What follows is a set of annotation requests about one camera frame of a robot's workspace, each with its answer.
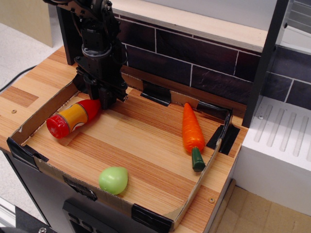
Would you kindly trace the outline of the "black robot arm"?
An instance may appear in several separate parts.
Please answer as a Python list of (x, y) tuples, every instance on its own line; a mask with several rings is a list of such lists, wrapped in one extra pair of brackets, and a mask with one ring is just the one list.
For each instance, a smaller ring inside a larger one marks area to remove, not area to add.
[(116, 100), (127, 100), (127, 83), (121, 68), (128, 61), (125, 46), (118, 39), (120, 22), (116, 20), (109, 0), (48, 0), (70, 12), (73, 24), (82, 38), (82, 55), (77, 63), (76, 79), (85, 83), (92, 100), (108, 109)]

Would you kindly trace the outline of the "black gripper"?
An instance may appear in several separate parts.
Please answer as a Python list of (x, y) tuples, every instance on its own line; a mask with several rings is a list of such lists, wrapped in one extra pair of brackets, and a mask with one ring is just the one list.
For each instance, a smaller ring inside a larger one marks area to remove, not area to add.
[(111, 55), (112, 50), (82, 50), (74, 58), (77, 73), (83, 76), (87, 92), (92, 100), (100, 99), (101, 108), (108, 109), (117, 99), (126, 101), (127, 84), (121, 76), (121, 64)]

